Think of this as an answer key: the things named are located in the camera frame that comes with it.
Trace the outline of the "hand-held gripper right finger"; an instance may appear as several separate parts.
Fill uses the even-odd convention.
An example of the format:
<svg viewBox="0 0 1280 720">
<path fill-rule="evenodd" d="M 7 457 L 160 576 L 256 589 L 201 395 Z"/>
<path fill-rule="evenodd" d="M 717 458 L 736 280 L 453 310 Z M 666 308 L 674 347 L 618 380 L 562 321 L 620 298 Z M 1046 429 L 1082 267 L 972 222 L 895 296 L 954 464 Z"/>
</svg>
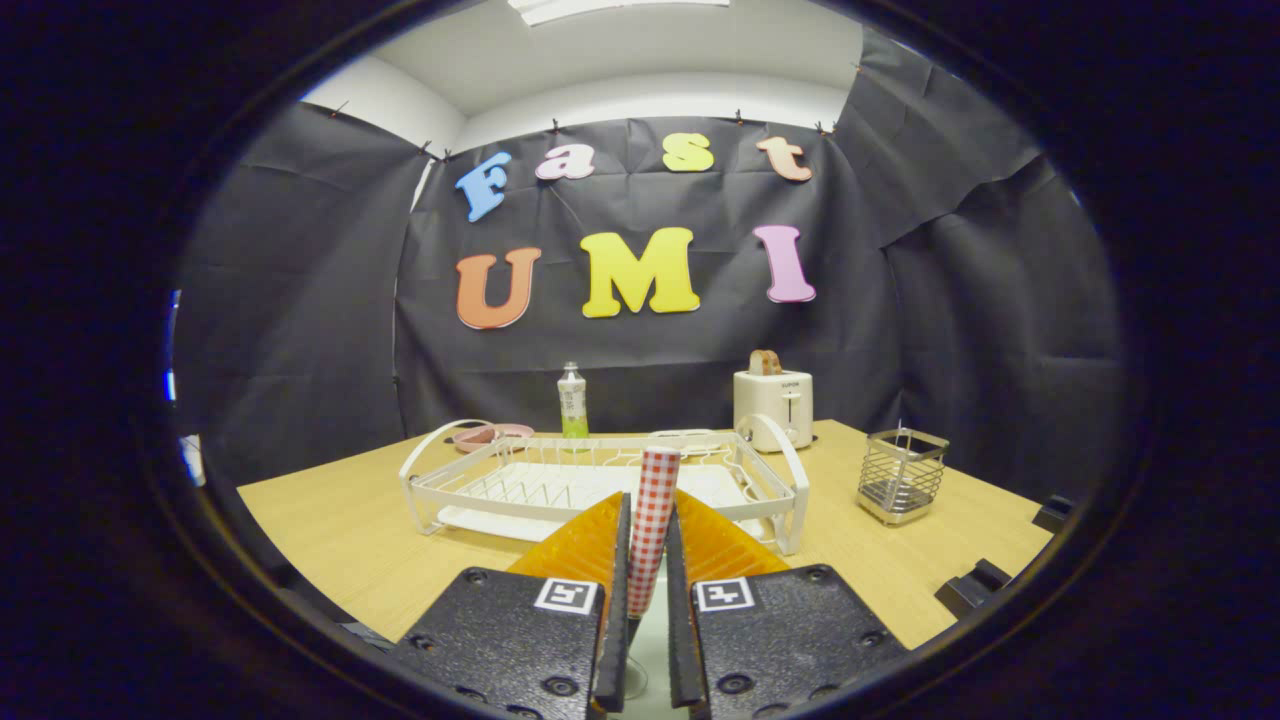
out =
<svg viewBox="0 0 1280 720">
<path fill-rule="evenodd" d="M 829 565 L 790 568 L 680 493 L 666 539 L 669 693 L 692 719 L 781 719 L 908 651 Z"/>
</svg>

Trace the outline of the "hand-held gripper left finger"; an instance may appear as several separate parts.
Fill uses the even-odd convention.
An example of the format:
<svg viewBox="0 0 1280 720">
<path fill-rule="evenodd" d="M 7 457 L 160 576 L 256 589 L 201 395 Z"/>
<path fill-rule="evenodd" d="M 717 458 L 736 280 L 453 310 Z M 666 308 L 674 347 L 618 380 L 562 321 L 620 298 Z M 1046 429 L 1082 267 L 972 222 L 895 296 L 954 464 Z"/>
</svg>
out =
<svg viewBox="0 0 1280 720">
<path fill-rule="evenodd" d="M 625 706 L 631 498 L 617 493 L 571 521 L 602 538 L 602 579 L 556 568 L 465 569 L 396 643 L 401 665 L 485 710 L 522 719 L 603 719 Z"/>
</svg>

